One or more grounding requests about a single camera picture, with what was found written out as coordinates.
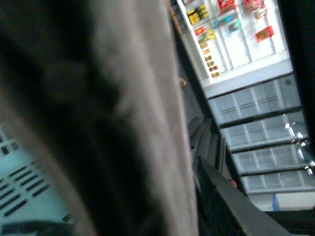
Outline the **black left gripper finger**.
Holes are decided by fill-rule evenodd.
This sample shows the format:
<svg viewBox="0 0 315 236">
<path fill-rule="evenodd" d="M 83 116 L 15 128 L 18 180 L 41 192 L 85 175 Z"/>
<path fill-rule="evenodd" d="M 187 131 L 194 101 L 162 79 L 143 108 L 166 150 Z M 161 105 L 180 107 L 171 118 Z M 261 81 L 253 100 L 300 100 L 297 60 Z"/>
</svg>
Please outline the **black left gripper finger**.
<svg viewBox="0 0 315 236">
<path fill-rule="evenodd" d="M 211 236 L 290 236 L 207 161 L 196 158 L 197 195 Z"/>
</svg>

